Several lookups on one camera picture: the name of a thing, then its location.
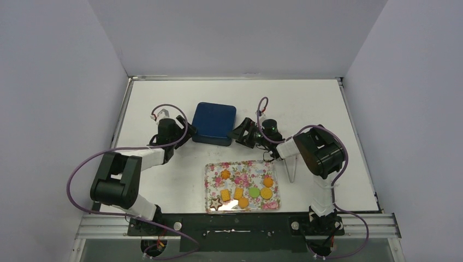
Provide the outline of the yellow waffle round cookie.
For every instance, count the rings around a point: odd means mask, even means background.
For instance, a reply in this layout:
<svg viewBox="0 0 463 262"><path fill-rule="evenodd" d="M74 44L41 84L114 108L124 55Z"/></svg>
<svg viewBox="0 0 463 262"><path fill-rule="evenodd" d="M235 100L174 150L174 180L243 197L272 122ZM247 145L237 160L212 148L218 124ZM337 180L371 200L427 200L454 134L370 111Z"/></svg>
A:
<svg viewBox="0 0 463 262"><path fill-rule="evenodd" d="M269 200L272 198L272 195L273 195L273 192L270 188L268 187L264 187L260 190L260 196L265 199L265 200Z"/></svg>

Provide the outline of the orange round cookie bottom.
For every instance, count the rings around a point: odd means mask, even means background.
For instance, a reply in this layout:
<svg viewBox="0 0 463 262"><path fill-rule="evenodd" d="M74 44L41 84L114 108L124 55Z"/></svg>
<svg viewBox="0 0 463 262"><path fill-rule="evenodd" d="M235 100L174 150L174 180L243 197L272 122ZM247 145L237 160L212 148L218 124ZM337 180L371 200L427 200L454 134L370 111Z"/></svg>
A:
<svg viewBox="0 0 463 262"><path fill-rule="evenodd" d="M249 200L247 198L244 198L244 197L240 198L238 200L238 206L241 209L247 208L249 206Z"/></svg>

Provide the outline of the green round cookie lower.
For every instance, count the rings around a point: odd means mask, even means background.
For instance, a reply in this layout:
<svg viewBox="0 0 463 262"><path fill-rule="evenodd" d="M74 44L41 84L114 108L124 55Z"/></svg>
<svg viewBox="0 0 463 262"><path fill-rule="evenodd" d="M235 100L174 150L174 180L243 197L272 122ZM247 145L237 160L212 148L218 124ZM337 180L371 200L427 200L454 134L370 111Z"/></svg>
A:
<svg viewBox="0 0 463 262"><path fill-rule="evenodd" d="M258 198L260 196L260 190L257 187L250 187L248 189L248 193L249 193L249 196L251 198L254 198L254 199L256 199L256 198Z"/></svg>

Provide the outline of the square cracker right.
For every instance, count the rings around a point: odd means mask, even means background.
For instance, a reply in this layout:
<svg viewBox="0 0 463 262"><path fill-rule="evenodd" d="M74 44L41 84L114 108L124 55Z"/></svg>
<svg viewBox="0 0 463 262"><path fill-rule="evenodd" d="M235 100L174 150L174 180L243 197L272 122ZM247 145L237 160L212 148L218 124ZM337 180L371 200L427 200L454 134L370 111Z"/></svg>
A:
<svg viewBox="0 0 463 262"><path fill-rule="evenodd" d="M234 191L234 196L233 198L235 200L240 200L244 195L244 189L243 188L239 188L239 187L236 187L235 188L235 191Z"/></svg>

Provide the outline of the orange flower cookie middle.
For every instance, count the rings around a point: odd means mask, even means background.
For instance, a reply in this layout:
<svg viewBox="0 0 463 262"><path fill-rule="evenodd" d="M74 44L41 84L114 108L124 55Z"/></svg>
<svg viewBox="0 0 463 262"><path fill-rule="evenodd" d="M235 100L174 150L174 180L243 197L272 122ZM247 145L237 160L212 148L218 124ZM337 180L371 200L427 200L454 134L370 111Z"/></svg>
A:
<svg viewBox="0 0 463 262"><path fill-rule="evenodd" d="M221 179L227 180L231 177L231 173L229 170L223 170L221 171L220 176L221 176Z"/></svg>

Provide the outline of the star chocolate cookie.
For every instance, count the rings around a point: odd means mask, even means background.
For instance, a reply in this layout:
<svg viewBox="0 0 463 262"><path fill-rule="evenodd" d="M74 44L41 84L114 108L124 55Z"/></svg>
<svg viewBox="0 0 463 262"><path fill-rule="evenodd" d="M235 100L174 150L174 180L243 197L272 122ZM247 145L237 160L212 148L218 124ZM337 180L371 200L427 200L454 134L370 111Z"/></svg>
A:
<svg viewBox="0 0 463 262"><path fill-rule="evenodd" d="M209 209L211 211L218 211L220 207L223 206L223 201L220 197L213 198L210 200Z"/></svg>

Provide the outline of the pink cat paw tongs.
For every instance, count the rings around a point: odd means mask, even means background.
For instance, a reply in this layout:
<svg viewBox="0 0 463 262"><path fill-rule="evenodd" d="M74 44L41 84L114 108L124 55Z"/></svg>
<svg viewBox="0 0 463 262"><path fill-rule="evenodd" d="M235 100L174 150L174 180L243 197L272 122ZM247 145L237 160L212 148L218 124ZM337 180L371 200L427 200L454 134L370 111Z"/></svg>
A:
<svg viewBox="0 0 463 262"><path fill-rule="evenodd" d="M287 172L289 182L294 183L298 164L298 156L284 159L283 163Z"/></svg>

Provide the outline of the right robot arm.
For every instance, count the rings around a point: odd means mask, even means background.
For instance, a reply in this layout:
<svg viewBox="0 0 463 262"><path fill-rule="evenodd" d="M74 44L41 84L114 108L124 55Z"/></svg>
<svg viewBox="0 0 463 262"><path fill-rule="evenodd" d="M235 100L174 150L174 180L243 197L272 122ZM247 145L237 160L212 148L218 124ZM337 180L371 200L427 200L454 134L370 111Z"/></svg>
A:
<svg viewBox="0 0 463 262"><path fill-rule="evenodd" d="M329 215L336 210L333 181L335 174L339 175L344 170L343 164L348 160L343 143L334 133L321 124L310 125L285 139L276 120L266 119L257 123L247 117L227 137L249 148L261 146L270 152L273 159L301 157L313 175L310 229L321 234L330 228Z"/></svg>

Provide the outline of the square cracker left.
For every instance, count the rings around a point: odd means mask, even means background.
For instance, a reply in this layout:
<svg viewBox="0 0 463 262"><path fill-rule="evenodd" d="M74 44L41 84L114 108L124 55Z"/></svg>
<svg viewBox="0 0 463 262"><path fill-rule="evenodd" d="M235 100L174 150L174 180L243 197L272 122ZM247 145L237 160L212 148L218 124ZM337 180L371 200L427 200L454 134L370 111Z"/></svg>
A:
<svg viewBox="0 0 463 262"><path fill-rule="evenodd" d="M221 190L220 195L224 203L231 200L230 191L228 189Z"/></svg>

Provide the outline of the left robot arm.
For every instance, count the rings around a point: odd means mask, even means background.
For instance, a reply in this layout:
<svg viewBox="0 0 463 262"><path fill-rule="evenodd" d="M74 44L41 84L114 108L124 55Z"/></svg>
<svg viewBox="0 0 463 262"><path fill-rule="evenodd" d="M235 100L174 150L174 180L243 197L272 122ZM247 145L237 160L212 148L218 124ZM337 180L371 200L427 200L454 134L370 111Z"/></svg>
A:
<svg viewBox="0 0 463 262"><path fill-rule="evenodd" d="M149 234L163 229L159 206L139 194L141 172L166 164L174 151L197 133L184 117L162 117L157 134L141 150L104 153L90 189L93 201L116 207L134 217L141 217L142 228Z"/></svg>

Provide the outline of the floral rectangular tray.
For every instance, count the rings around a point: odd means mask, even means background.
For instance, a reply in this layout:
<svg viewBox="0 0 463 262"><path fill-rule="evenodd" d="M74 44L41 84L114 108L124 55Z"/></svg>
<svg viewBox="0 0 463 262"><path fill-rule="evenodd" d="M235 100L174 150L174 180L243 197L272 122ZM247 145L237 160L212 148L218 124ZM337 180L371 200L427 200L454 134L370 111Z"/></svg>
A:
<svg viewBox="0 0 463 262"><path fill-rule="evenodd" d="M231 177L227 180L221 179L220 173L229 170ZM240 162L220 162L209 163L204 168L204 187L205 187L205 211L207 213L237 213L237 212L266 212L275 211L281 207L281 198L274 164L263 160L245 160ZM259 190L264 188L263 179L272 177L274 185L270 188L273 192L272 198L263 199L261 196L254 199L249 196L248 189L257 187ZM241 209L238 200L233 198L235 188L244 189L244 198L249 200L249 206ZM220 191L228 189L231 200L223 202L223 206L218 211L209 209L210 200L221 197Z"/></svg>

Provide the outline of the dark blue square box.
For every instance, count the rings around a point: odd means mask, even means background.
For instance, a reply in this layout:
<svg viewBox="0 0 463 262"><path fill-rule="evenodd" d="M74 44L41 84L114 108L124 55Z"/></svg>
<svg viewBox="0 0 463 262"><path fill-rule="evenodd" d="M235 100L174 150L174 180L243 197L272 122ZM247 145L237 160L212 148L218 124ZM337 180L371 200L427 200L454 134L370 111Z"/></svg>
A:
<svg viewBox="0 0 463 262"><path fill-rule="evenodd" d="M209 145L224 146L224 147L228 147L232 144L232 139L227 137L226 135L207 136L207 135L196 134L192 137L192 141L201 143L201 144L209 144Z"/></svg>

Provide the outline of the square cracker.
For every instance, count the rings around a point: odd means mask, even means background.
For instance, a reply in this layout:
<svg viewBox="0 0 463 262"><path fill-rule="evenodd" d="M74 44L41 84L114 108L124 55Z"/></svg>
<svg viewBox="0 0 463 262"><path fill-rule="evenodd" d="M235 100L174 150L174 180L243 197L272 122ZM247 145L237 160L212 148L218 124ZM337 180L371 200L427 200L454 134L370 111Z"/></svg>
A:
<svg viewBox="0 0 463 262"><path fill-rule="evenodd" d="M230 191L228 189L221 190L220 195L224 203L231 200Z"/></svg>
<svg viewBox="0 0 463 262"><path fill-rule="evenodd" d="M234 196L233 198L235 200L240 200L244 195L244 189L243 188L239 188L239 187L236 187L235 188L235 191L234 191Z"/></svg>

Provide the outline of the dark blue box lid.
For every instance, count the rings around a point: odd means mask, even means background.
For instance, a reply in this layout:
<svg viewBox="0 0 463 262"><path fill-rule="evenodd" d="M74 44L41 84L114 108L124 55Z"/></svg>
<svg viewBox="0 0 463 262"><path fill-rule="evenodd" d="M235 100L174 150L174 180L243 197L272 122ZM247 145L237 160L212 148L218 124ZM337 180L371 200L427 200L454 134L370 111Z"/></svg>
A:
<svg viewBox="0 0 463 262"><path fill-rule="evenodd" d="M234 128L236 107L232 105L198 103L192 125L196 127L196 137L201 139L228 139Z"/></svg>

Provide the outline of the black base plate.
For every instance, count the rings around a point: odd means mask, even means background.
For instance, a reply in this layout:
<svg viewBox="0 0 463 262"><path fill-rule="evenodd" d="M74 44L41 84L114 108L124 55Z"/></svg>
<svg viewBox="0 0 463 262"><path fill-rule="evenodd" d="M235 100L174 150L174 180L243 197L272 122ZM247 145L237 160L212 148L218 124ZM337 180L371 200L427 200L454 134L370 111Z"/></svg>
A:
<svg viewBox="0 0 463 262"><path fill-rule="evenodd" d="M174 232L130 219L128 236L153 237L168 244L178 240L180 252L197 248L200 252L266 252L287 250L305 253L307 245L330 246L334 236L345 233L340 219L319 228L313 226L308 212L235 213L207 215L171 213L162 215L163 224L173 228L180 224L179 236Z"/></svg>

